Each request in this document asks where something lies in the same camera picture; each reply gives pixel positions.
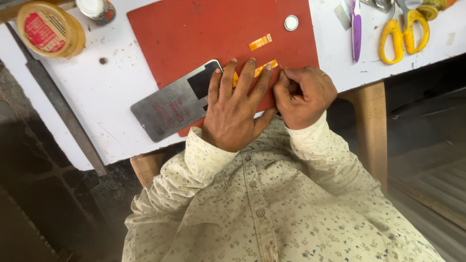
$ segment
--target hand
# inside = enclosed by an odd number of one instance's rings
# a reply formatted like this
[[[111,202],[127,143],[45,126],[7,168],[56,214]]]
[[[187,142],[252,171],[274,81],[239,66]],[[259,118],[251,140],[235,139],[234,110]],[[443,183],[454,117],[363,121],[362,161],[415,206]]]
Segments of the hand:
[[[240,79],[233,92],[233,75],[238,60],[233,58],[222,74],[217,69],[210,80],[206,120],[202,128],[202,139],[222,150],[238,152],[270,124],[276,108],[268,109],[254,120],[254,114],[267,92],[272,66],[267,65],[249,96],[247,92],[254,79],[256,60],[249,59],[244,65]]]
[[[285,68],[274,86],[274,94],[285,124],[298,130],[317,122],[335,100],[337,91],[327,74],[308,66]]]

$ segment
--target white table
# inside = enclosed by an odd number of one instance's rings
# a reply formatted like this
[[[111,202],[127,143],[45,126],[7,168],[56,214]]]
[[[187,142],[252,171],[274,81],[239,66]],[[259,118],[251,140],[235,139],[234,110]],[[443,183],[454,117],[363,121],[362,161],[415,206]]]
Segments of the white table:
[[[150,152],[183,141],[174,134],[154,143],[130,112],[130,106],[158,90],[126,17],[130,10],[153,0],[113,0],[116,19],[97,26],[75,8],[72,14],[84,28],[86,48],[70,60],[39,58],[70,104],[92,140],[104,164]],[[408,55],[395,65],[385,65],[378,57],[378,42],[389,14],[361,4],[362,51],[353,63],[351,32],[345,31],[334,14],[341,0],[311,0],[315,41],[322,70],[332,77],[339,92],[353,89],[466,52],[466,0],[441,12],[429,22],[429,43],[418,54]],[[448,38],[454,41],[448,45]],[[71,163],[80,170],[92,169],[76,141],[69,134],[45,94],[24,65],[26,59],[5,25],[0,25],[0,59],[30,98],[45,125],[53,134]],[[392,52],[387,46],[387,53]],[[100,57],[108,63],[101,65]]]

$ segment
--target round metal button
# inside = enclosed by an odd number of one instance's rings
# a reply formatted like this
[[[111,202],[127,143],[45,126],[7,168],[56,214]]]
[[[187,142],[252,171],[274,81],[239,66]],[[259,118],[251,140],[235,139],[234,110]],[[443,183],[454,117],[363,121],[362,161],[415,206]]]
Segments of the round metal button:
[[[263,216],[265,215],[264,209],[263,209],[263,208],[257,209],[256,215],[257,215],[258,217],[263,217]]]
[[[285,29],[287,31],[293,31],[298,28],[298,18],[294,15],[289,15],[285,19]]]

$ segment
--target wooden stool leg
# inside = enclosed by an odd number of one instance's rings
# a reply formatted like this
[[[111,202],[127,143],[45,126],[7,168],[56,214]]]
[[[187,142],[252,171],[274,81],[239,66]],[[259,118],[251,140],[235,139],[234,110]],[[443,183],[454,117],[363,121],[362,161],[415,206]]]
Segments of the wooden stool leg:
[[[143,187],[149,184],[156,175],[160,174],[164,156],[165,153],[150,152],[130,158],[134,172]]]
[[[350,101],[354,106],[359,160],[380,181],[382,193],[387,194],[387,111],[384,82],[343,92],[339,97]]]

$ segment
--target man's left hand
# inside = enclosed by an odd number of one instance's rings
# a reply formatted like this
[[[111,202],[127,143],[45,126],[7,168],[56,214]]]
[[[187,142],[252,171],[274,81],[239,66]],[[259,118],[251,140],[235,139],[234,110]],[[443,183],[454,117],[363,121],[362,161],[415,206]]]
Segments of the man's left hand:
[[[238,152],[253,142],[270,124],[276,108],[270,108],[254,119],[254,114],[267,92],[272,66],[267,65],[249,96],[247,92],[253,82],[257,67],[254,58],[244,65],[240,79],[233,92],[233,75],[238,60],[233,58],[222,74],[217,69],[210,80],[206,120],[202,128],[202,139],[228,152]]]

